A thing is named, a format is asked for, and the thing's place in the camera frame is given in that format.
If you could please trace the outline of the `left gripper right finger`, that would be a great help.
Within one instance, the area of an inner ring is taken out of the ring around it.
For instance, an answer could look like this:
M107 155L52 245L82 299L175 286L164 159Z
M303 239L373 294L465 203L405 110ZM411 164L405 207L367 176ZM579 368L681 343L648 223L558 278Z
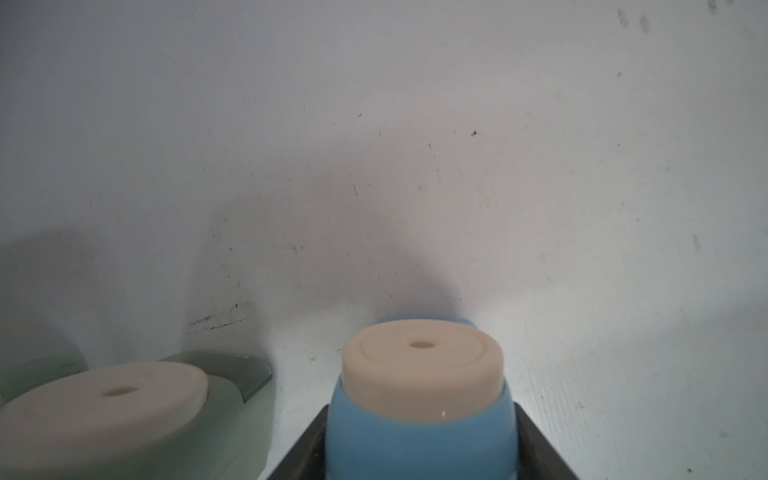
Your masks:
M523 407L515 402L514 408L519 440L517 479L578 480Z

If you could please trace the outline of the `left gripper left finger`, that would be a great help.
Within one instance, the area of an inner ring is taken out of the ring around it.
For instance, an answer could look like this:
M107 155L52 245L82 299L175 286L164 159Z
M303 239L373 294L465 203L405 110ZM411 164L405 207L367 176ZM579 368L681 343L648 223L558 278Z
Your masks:
M325 480L325 433L329 406L321 408L268 480Z

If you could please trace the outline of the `blue pencil sharpener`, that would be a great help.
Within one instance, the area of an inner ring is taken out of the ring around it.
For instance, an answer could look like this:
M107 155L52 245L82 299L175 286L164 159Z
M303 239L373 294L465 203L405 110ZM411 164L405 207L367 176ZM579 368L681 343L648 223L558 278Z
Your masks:
M515 479L502 349L471 323L378 323L342 350L325 433L329 479Z

